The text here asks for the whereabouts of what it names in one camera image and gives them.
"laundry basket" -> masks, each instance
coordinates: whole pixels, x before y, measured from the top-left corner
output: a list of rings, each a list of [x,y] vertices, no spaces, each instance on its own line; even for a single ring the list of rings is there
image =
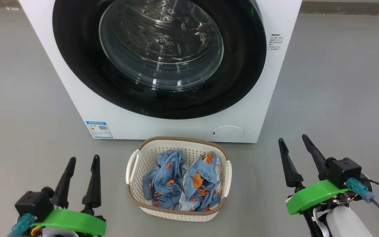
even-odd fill
[[[148,174],[157,162],[157,156],[167,150],[182,150],[187,161],[183,166],[189,167],[200,155],[214,152],[217,155],[218,169],[222,181],[220,204],[207,212],[189,212],[154,207],[152,201],[144,198],[143,176]],[[185,222],[207,222],[213,219],[226,202],[232,181],[232,165],[229,156],[217,144],[174,137],[155,137],[143,142],[141,147],[134,151],[128,161],[125,181],[131,201],[150,215],[159,216]]]

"green plastic part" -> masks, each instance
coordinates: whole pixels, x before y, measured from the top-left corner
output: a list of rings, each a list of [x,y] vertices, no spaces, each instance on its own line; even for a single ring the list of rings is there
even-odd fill
[[[103,236],[106,233],[106,222],[89,214],[68,209],[54,209],[44,222],[35,222],[33,225],[76,231],[93,236]]]
[[[339,189],[329,180],[322,180],[295,193],[286,203],[289,215],[297,214],[350,189]]]

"basket handle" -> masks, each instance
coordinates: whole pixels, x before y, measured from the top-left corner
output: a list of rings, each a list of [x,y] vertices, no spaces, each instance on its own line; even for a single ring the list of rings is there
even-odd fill
[[[232,182],[232,164],[230,161],[226,162],[226,178],[224,183],[226,184],[225,190],[224,190],[224,197],[227,197],[230,190],[230,183]]]
[[[127,165],[127,171],[125,172],[125,182],[127,184],[130,184],[130,182],[133,180],[133,177],[134,177],[134,173],[135,173],[135,170],[136,170],[136,167],[137,167],[137,162],[138,162],[138,159],[139,159],[139,151],[140,150],[136,150],[133,152],[133,154],[131,155],[130,159],[128,160],[128,165]],[[132,163],[134,162],[134,160],[136,160],[136,162],[134,163],[134,168],[133,168],[133,171],[131,173],[131,177],[130,177],[130,171],[131,171],[131,165]]]

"white washing machine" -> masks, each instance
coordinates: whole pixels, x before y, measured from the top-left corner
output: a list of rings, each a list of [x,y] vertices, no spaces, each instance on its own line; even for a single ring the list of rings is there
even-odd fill
[[[256,143],[301,0],[20,3],[94,138]]]

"blue cloth with cartoon print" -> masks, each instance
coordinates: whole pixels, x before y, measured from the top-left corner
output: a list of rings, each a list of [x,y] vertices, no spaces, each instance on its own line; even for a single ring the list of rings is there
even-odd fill
[[[183,211],[209,211],[220,202],[220,184],[216,171],[217,155],[213,152],[200,156],[185,174],[184,193],[179,200]]]
[[[175,209],[182,193],[186,159],[182,150],[168,150],[157,157],[157,164],[143,177],[144,198],[153,206]]]

